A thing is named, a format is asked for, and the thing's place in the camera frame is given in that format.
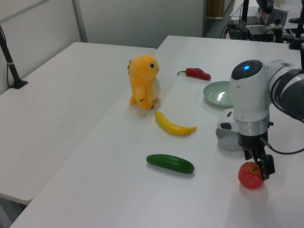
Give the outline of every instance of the plate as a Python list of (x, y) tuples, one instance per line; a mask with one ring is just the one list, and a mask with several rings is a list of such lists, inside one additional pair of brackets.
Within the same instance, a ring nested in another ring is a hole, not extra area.
[(233, 107), (229, 81), (219, 81), (209, 84), (204, 89), (204, 97), (214, 105), (225, 108)]

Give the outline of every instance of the electronic equipment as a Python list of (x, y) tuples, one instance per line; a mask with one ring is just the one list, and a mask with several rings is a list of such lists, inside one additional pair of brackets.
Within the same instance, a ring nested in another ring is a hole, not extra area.
[(280, 19), (280, 23), (283, 27), (286, 23), (287, 11), (272, 9), (269, 14), (269, 18), (267, 19), (265, 25), (275, 24), (276, 20)]
[(237, 132), (245, 159), (255, 160), (263, 180), (275, 172), (274, 159), (264, 150), (265, 145), (268, 146), (268, 128), (273, 125), (269, 105), (272, 103), (304, 123), (303, 86), (304, 70), (282, 60), (271, 63), (249, 60), (232, 71), (230, 92), (234, 108), (224, 111), (218, 128)]
[(228, 33), (230, 39), (247, 39), (247, 27), (244, 21), (230, 20), (228, 21)]
[(274, 33), (270, 26), (252, 26), (248, 27), (247, 38), (251, 41), (273, 42)]

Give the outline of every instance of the toy cucumber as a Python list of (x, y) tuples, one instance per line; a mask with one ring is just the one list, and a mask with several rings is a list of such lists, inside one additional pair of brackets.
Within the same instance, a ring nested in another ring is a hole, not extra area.
[(193, 173), (194, 166), (190, 161), (167, 154), (152, 154), (147, 157), (147, 162), (182, 173)]

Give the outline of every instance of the yellow plush toy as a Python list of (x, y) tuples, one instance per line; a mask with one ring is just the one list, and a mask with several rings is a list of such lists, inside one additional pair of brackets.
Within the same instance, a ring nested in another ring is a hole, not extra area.
[(132, 97), (130, 105), (136, 102), (144, 109), (153, 108), (153, 100), (160, 94), (160, 85), (156, 78), (159, 66), (154, 56), (138, 56), (129, 61), (129, 78)]

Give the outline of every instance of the toy pepper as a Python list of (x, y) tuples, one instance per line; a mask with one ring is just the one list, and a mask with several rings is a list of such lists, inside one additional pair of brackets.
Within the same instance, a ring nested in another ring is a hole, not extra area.
[(187, 68), (184, 71), (178, 72), (177, 75), (179, 75), (179, 73), (186, 73), (186, 75), (189, 77), (195, 77), (203, 80), (211, 79), (210, 74), (205, 73), (202, 69), (199, 68)]
[(132, 97), (129, 104), (136, 102), (144, 109), (153, 108), (153, 100), (160, 94), (160, 85), (156, 78), (159, 66), (154, 56), (138, 56), (129, 61), (129, 78)]

